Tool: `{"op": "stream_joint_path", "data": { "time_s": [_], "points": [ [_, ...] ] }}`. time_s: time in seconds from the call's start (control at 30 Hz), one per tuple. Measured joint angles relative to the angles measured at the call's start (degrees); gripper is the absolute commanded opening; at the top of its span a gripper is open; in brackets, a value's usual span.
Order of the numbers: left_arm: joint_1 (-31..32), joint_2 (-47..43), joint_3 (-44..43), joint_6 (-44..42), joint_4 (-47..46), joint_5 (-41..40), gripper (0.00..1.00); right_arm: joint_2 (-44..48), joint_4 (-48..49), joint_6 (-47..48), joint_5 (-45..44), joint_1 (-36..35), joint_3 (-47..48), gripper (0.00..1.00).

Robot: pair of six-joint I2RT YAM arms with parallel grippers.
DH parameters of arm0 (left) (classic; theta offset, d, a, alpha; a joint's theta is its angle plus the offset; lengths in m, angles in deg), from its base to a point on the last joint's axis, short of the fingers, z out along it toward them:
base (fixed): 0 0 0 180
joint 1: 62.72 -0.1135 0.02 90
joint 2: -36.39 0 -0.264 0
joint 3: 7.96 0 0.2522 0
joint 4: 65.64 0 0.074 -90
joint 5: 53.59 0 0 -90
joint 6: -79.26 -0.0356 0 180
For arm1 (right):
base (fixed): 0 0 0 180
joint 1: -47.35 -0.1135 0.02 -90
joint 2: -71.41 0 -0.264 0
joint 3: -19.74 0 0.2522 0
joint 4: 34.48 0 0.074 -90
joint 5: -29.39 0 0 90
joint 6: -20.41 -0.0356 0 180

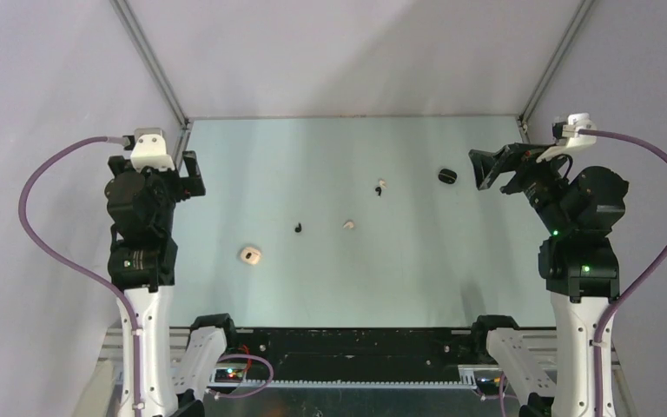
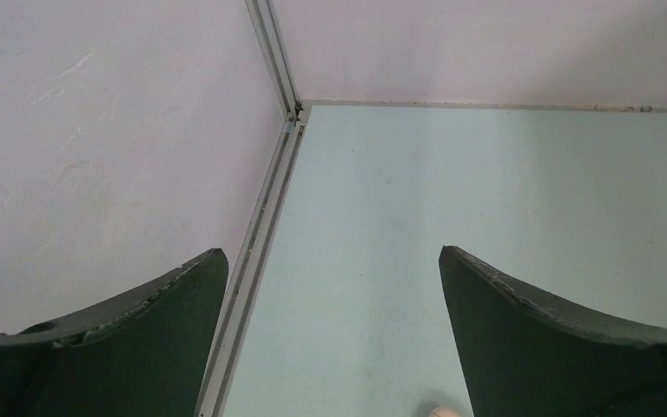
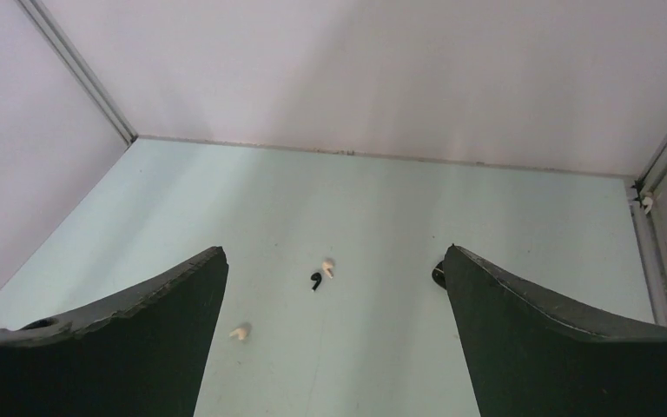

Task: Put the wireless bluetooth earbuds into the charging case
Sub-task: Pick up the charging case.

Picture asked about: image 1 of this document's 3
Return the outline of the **black earbud charging case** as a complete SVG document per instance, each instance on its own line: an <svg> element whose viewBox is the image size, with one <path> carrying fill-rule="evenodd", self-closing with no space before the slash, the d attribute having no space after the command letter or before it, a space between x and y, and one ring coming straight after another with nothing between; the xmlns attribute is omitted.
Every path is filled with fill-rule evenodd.
<svg viewBox="0 0 667 417"><path fill-rule="evenodd" d="M447 185L453 185L458 180L458 174L451 169L441 169L438 173L438 180Z"/></svg>

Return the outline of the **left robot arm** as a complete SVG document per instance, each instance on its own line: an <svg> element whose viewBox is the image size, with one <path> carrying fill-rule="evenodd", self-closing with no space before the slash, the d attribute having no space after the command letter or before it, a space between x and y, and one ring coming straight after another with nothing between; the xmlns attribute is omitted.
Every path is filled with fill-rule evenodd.
<svg viewBox="0 0 667 417"><path fill-rule="evenodd" d="M240 350L229 314L199 316L179 367L171 365L175 206L206 193L196 153L185 151L182 160L185 176L161 166L135 169L123 156L109 158L114 177L104 194L113 221L108 272L118 290L124 343L121 416L205 415L203 397L217 361L231 361Z"/></svg>

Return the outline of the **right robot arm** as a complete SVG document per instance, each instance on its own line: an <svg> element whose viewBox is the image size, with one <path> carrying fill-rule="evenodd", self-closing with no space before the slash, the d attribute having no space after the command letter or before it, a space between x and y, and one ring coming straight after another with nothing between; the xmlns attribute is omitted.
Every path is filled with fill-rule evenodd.
<svg viewBox="0 0 667 417"><path fill-rule="evenodd" d="M625 212L629 184L612 170L590 166L573 179L561 167L568 156L545 146L505 145L468 154L478 189L504 174L506 195L522 194L548 231L538 252L556 323L557 377L521 348L516 328L486 329L470 340L473 357L496 361L512 385L523 416L612 416L612 325L605 312L620 296L620 271L609 240Z"/></svg>

